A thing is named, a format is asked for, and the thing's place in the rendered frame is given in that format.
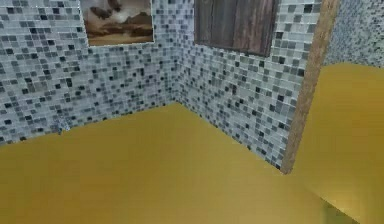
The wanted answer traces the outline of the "dark wooden framed panel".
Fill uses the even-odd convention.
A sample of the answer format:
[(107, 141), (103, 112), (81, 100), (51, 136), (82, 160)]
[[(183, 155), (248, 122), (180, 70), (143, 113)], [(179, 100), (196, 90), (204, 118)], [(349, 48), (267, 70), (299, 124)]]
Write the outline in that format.
[(278, 0), (194, 0), (194, 43), (268, 57)]

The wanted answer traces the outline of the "brown landscape framed picture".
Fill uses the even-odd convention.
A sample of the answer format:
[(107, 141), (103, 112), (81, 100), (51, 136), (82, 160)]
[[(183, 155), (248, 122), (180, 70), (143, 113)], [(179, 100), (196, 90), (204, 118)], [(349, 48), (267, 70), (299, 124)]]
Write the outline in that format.
[(151, 0), (79, 0), (90, 46), (154, 41)]

